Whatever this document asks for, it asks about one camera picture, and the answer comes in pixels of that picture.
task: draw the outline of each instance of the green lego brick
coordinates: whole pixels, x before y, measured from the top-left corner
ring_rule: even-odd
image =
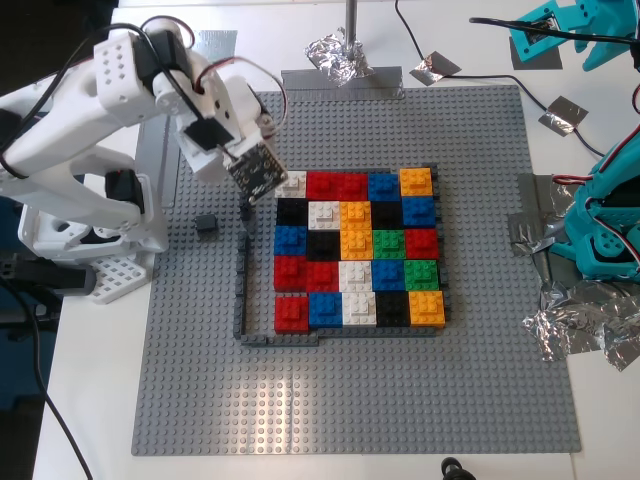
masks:
[[[435,291],[440,288],[435,260],[405,260],[404,279],[408,291]]]
[[[373,258],[375,259],[405,259],[403,230],[374,230]]]

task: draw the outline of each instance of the white robotic arm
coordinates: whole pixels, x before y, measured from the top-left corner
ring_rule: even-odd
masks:
[[[93,60],[67,73],[44,108],[47,115],[4,151],[8,168],[0,167],[0,195],[25,204],[18,234],[39,256],[89,263],[167,248],[164,216],[149,179],[134,173],[129,156],[96,145],[156,115],[176,117],[179,146],[203,181],[218,183],[227,171],[240,171],[234,177],[255,200],[286,178],[264,145],[273,123],[246,81],[233,77],[225,84],[213,71],[198,93],[192,84],[208,63],[184,47],[179,27],[154,20],[145,31],[182,92],[141,37],[112,31],[95,46]],[[50,82],[0,98],[0,109],[24,116]],[[258,151],[262,158],[256,158]],[[257,182],[247,178],[243,168],[254,172],[252,163],[265,163],[265,151],[269,175],[258,172]],[[105,177],[106,196],[78,182],[75,177],[83,174]]]

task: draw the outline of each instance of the small black block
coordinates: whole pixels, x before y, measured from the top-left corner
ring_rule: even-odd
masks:
[[[306,227],[309,222],[309,201],[304,198],[279,198],[276,225]]]
[[[376,317],[378,327],[408,327],[409,294],[407,292],[377,292]]]
[[[402,230],[402,202],[371,202],[374,230]]]
[[[196,230],[198,233],[213,233],[218,230],[218,218],[210,213],[209,215],[198,215],[196,217]]]
[[[307,232],[307,260],[311,262],[340,261],[340,232]]]

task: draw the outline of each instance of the aluminum foil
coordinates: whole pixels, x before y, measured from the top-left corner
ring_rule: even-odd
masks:
[[[602,350],[622,371],[640,356],[640,286],[584,280],[542,289],[540,311],[523,321],[545,361]]]
[[[341,39],[336,35],[328,35],[312,42],[304,53],[313,65],[326,75],[337,87],[345,85],[354,78],[362,78],[373,74],[373,68],[367,63],[362,50],[362,43],[355,41],[351,58],[344,46],[344,28],[339,28]]]
[[[569,209],[576,203],[574,195],[577,189],[576,185],[558,185],[551,182],[551,202],[556,215],[564,217],[569,212]]]
[[[509,238],[514,255],[522,257],[568,240],[564,220],[551,212],[520,212],[509,215]]]
[[[427,55],[420,65],[409,72],[411,76],[422,82],[427,87],[438,82],[447,75],[454,75],[460,71],[455,63],[438,52]]]
[[[549,105],[545,114],[538,121],[558,135],[566,137],[573,133],[588,113],[584,108],[560,96]]]

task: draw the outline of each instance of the table surface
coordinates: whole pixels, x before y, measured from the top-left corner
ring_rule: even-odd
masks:
[[[462,74],[513,74],[508,32],[471,25],[467,19],[471,16],[514,19],[540,3],[540,0],[430,0],[406,2],[401,8],[425,54],[438,50],[460,65]],[[114,12],[114,21],[140,24],[161,13],[180,17],[198,30],[237,30],[236,53],[279,72],[310,68],[303,48],[343,24],[344,4],[120,8]],[[393,3],[359,5],[358,38],[372,66],[400,65],[406,87],[422,86],[408,75],[417,65],[418,57],[395,16]],[[560,50],[563,70],[515,74],[544,104],[563,95],[586,108],[589,115],[580,127],[581,132],[596,148],[607,150],[637,122],[630,105],[631,92],[638,82],[631,58],[624,55],[584,73],[581,64],[585,54],[576,55],[570,44]],[[275,90],[267,78],[250,68],[237,65],[229,70],[245,75],[257,91]],[[431,88],[479,84],[483,83],[444,80]],[[541,111],[524,94],[522,102],[534,172],[586,173],[595,157],[575,136],[562,138],[539,124]],[[102,144],[133,156],[137,133],[137,128],[125,129]],[[278,480],[441,478],[439,465],[444,455],[133,457],[131,438],[149,293],[147,285],[106,307],[93,305],[84,298],[64,302],[49,392],[96,479],[257,478],[258,475]],[[606,363],[601,352],[592,352],[571,356],[568,365],[583,451],[572,455],[456,455],[479,480],[600,480],[616,474],[632,478],[637,470],[635,456],[640,431],[637,407],[640,361],[619,373]],[[47,410],[34,479],[81,478],[84,478],[82,470],[73,451]]]

